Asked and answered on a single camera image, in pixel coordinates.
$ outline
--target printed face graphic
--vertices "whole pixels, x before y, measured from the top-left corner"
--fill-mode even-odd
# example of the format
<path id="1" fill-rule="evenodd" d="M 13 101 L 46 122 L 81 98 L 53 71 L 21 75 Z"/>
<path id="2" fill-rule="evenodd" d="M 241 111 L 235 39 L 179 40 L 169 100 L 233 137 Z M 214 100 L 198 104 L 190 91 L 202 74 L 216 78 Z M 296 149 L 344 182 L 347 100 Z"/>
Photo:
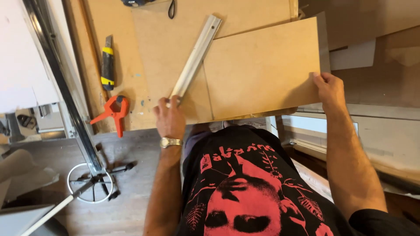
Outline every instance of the printed face graphic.
<path id="1" fill-rule="evenodd" d="M 204 235 L 278 235 L 280 204 L 275 188 L 263 179 L 227 178 L 208 202 Z"/>

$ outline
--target person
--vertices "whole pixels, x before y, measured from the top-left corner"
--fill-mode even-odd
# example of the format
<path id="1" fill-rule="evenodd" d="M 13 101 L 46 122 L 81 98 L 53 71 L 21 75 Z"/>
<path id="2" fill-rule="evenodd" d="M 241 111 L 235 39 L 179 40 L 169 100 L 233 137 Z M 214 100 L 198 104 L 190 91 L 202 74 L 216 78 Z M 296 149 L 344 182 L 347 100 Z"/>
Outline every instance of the person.
<path id="1" fill-rule="evenodd" d="M 334 203 L 299 176 L 279 139 L 250 126 L 212 133 L 186 121 L 178 97 L 153 109 L 162 137 L 144 235 L 420 235 L 387 213 L 378 175 L 346 108 L 343 81 L 313 73 L 327 117 L 327 172 Z"/>

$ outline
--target workbench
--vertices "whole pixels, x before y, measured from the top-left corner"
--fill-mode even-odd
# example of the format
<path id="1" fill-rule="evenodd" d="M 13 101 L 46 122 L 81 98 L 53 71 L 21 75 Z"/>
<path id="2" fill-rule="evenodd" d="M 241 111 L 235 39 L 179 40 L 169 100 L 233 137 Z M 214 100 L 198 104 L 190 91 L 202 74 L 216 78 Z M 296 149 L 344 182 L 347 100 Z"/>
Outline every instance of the workbench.
<path id="1" fill-rule="evenodd" d="M 98 81 L 100 75 L 97 73 L 94 58 L 90 52 L 90 44 L 85 32 L 79 1 L 66 0 L 65 4 L 89 113 L 91 118 L 94 118 L 104 111 L 101 97 L 102 87 Z M 129 99 L 129 113 L 124 118 L 124 130 L 155 128 L 155 118 L 152 113 L 153 105 L 147 89 L 143 62 L 139 54 L 131 8 L 124 6 L 118 0 L 85 0 L 84 7 L 92 30 L 98 59 L 105 38 L 110 34 L 113 35 L 115 88 L 108 92 L 108 96 L 124 95 Z M 284 115 L 294 113 L 296 110 L 297 108 L 287 108 L 232 119 Z M 94 128 L 97 133 L 116 131 L 113 119 L 105 119 L 95 125 Z"/>

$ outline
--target metal straightedge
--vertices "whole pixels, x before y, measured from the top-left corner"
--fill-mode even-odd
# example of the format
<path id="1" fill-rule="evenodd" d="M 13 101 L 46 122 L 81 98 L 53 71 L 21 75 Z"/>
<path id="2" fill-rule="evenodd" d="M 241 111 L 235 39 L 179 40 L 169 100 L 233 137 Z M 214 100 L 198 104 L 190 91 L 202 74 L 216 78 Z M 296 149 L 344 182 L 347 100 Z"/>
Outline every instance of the metal straightedge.
<path id="1" fill-rule="evenodd" d="M 221 22 L 221 19 L 213 15 L 209 16 L 169 98 L 173 95 L 178 95 L 180 98 L 184 96 L 192 78 L 203 61 Z"/>

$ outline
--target man's right hand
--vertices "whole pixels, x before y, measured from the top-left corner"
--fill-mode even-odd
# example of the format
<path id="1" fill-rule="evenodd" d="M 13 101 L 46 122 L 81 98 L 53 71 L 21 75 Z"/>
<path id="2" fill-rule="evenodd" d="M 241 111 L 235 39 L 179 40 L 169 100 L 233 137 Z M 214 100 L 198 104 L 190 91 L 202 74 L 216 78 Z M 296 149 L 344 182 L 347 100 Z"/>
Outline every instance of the man's right hand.
<path id="1" fill-rule="evenodd" d="M 347 113 L 346 100 L 344 98 L 343 81 L 330 73 L 313 73 L 314 83 L 318 87 L 318 95 L 322 102 L 322 109 L 326 115 L 336 112 Z"/>

